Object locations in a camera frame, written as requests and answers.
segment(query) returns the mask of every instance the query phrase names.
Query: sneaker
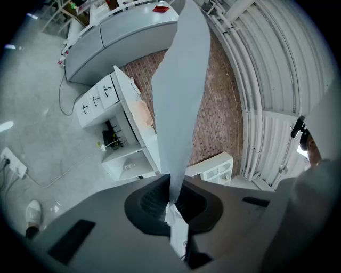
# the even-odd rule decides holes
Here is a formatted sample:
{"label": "sneaker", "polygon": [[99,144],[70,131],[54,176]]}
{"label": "sneaker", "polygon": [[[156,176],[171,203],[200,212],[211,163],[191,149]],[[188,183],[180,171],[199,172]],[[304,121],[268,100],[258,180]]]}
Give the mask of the sneaker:
{"label": "sneaker", "polygon": [[41,204],[33,200],[31,201],[26,209],[26,223],[28,226],[39,227],[42,219],[42,206]]}

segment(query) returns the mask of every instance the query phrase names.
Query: person's leg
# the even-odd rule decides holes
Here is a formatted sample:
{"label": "person's leg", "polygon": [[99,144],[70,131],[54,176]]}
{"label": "person's leg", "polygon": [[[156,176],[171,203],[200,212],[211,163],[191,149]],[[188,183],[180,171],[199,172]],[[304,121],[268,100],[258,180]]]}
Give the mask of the person's leg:
{"label": "person's leg", "polygon": [[42,206],[36,200],[31,201],[26,209],[26,237],[32,239],[38,232],[42,218]]}

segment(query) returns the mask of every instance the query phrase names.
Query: red object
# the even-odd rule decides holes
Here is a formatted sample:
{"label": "red object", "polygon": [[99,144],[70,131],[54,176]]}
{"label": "red object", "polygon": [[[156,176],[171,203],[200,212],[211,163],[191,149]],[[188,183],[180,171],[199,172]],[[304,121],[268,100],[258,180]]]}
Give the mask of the red object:
{"label": "red object", "polygon": [[159,12],[159,13],[165,13],[166,11],[169,10],[169,7],[167,6],[156,6],[153,11]]}

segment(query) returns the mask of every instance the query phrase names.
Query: gray floor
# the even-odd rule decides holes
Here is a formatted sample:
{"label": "gray floor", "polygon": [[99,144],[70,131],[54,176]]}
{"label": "gray floor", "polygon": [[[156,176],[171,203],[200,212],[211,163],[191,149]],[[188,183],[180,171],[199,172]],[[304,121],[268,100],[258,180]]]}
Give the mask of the gray floor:
{"label": "gray floor", "polygon": [[[27,166],[29,175],[42,185],[95,152],[96,143],[103,143],[105,128],[103,124],[83,130],[76,113],[65,116],[60,111],[58,88],[64,70],[57,61],[63,38],[55,35],[58,29],[53,25],[41,33],[45,22],[27,17],[12,41],[17,49],[5,50],[0,63],[0,124],[14,122],[11,129],[0,132],[0,151],[9,147]],[[69,113],[75,97],[88,89],[64,81],[63,109]],[[25,232],[25,210],[33,199],[43,206],[44,229],[89,195],[116,186],[101,166],[102,157],[99,151],[87,158],[49,188],[40,188],[24,178],[16,181],[6,196],[2,191],[2,208],[11,226],[22,234]]]}

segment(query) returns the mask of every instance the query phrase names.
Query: shoe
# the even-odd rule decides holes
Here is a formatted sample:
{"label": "shoe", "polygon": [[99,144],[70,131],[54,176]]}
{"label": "shoe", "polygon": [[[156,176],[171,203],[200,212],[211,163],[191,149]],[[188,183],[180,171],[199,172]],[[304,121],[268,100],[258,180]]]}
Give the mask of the shoe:
{"label": "shoe", "polygon": [[36,201],[32,200],[26,209],[26,223],[29,226],[39,227],[42,220],[42,206]]}

